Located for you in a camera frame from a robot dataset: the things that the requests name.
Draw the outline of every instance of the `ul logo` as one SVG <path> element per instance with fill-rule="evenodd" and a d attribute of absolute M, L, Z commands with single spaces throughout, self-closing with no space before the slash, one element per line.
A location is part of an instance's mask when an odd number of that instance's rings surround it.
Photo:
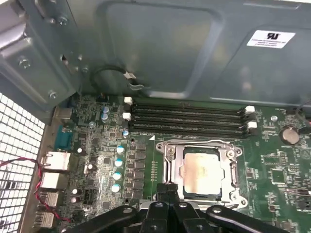
<path fill-rule="evenodd" d="M 279 33 L 268 33 L 267 39 L 269 39 L 269 40 L 277 40 L 279 35 L 280 35 Z"/>

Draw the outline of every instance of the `connector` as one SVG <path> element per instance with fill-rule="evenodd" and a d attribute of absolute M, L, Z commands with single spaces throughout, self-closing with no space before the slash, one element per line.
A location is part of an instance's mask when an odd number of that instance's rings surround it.
<path fill-rule="evenodd" d="M 44 169 L 72 171 L 77 168 L 78 158 L 66 152 L 49 151 L 46 156 L 42 157 L 41 164 Z"/>
<path fill-rule="evenodd" d="M 62 201 L 63 193 L 41 192 L 40 199 L 45 201 L 49 206 L 56 207 Z"/>
<path fill-rule="evenodd" d="M 44 172 L 41 188 L 65 189 L 68 185 L 68 176 L 60 173 Z"/>
<path fill-rule="evenodd" d="M 34 227 L 53 228 L 55 227 L 55 216 L 49 212 L 37 212 L 35 215 Z"/>

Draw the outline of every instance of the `black cable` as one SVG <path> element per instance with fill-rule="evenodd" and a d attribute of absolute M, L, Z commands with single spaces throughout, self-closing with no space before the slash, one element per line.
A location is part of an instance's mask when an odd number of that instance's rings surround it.
<path fill-rule="evenodd" d="M 94 90 L 97 92 L 97 94 L 102 94 L 102 92 L 101 92 L 101 89 L 99 88 L 99 86 L 97 85 L 97 83 L 95 81 L 95 77 L 96 77 L 96 75 L 98 75 L 99 73 L 101 73 L 105 70 L 118 71 L 118 72 L 122 73 L 123 75 L 126 73 L 125 69 L 122 69 L 122 68 L 114 66 L 114 65 L 101 66 L 101 67 L 95 69 L 94 71 L 92 71 L 90 76 L 89 76 L 89 81 L 90 81 L 92 87 L 94 88 Z"/>
<path fill-rule="evenodd" d="M 309 122 L 304 116 L 302 116 L 301 114 L 299 114 L 299 111 L 302 109 L 302 107 L 303 107 L 304 105 L 306 105 L 306 104 L 308 104 L 308 103 L 310 103 L 310 102 L 311 102 L 311 99 L 307 100 L 306 102 L 304 102 L 303 104 L 301 104 L 299 107 L 297 107 L 296 110 L 295 110 L 295 115 L 296 115 L 296 117 L 297 117 L 299 120 L 304 121 L 304 122 L 306 123 L 306 126 L 307 126 L 307 127 L 311 127 L 311 124 L 310 124 L 310 122 Z"/>

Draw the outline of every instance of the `cpu socket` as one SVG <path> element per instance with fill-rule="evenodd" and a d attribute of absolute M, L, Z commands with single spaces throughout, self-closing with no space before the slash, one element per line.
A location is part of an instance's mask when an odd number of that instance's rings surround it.
<path fill-rule="evenodd" d="M 181 200 L 204 210 L 216 204 L 234 209 L 248 205 L 238 185 L 242 149 L 222 140 L 173 139 L 158 143 L 156 150 L 164 155 L 163 182 L 177 184 Z"/>

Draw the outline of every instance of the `green circuit board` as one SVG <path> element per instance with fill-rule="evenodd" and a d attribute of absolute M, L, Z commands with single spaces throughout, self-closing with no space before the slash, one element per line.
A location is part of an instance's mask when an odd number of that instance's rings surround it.
<path fill-rule="evenodd" d="M 184 104 L 185 101 L 139 99 L 145 103 Z M 205 108 L 239 109 L 245 105 L 219 104 L 187 101 L 187 105 Z M 101 120 L 104 106 L 108 106 L 109 118 Z M 84 148 L 86 154 L 79 157 L 77 169 L 70 174 L 69 188 L 65 191 L 63 216 L 70 216 L 81 210 L 81 219 L 74 223 L 59 223 L 55 232 L 78 225 L 97 215 L 105 213 L 119 205 L 130 204 L 138 208 L 139 203 L 152 200 L 157 183 L 163 181 L 163 155 L 156 150 L 156 144 L 170 139 L 209 140 L 210 137 L 180 136 L 156 133 L 130 133 L 126 138 L 122 131 L 122 97 L 107 97 L 97 102 L 95 97 L 81 96 L 76 107 L 77 125 L 72 126 L 71 150 Z M 261 219 L 269 224 L 293 233 L 311 232 L 311 197 L 296 193 L 297 189 L 311 189 L 311 140 L 309 135 L 300 135 L 299 143 L 289 146 L 280 139 L 279 132 L 286 126 L 303 127 L 295 115 L 289 115 L 285 109 L 255 106 L 258 134 L 246 139 L 216 138 L 230 141 L 242 148 L 238 157 L 238 175 L 240 193 L 248 200 L 248 206 L 239 211 Z M 118 154 L 116 148 L 122 146 L 124 152 Z M 136 167 L 135 155 L 145 155 L 139 171 L 143 177 L 137 186 L 133 177 Z M 114 162 L 121 159 L 123 165 L 116 167 Z M 93 163 L 96 170 L 85 173 L 86 165 Z M 114 180 L 113 174 L 119 172 L 120 180 Z M 111 186 L 119 184 L 121 189 L 114 193 Z M 71 190 L 82 189 L 80 203 L 71 203 Z M 91 192 L 84 200 L 85 191 Z"/>

